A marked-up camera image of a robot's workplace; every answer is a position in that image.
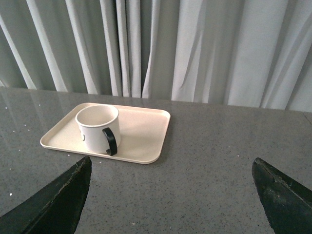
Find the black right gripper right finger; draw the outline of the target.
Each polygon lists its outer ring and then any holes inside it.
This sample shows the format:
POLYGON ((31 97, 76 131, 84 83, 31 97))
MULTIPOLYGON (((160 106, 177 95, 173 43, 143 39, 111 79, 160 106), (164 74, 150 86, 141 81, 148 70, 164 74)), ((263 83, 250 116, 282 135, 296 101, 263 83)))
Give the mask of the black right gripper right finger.
POLYGON ((252 175, 268 222, 276 234, 312 232, 312 191, 261 158, 252 175))

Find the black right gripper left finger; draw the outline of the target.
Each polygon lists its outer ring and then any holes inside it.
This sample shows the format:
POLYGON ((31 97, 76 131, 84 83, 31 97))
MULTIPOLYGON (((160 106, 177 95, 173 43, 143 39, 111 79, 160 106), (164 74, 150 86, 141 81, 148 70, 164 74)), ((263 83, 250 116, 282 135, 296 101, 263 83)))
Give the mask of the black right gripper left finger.
POLYGON ((73 234, 89 192, 88 156, 0 218, 2 234, 73 234))

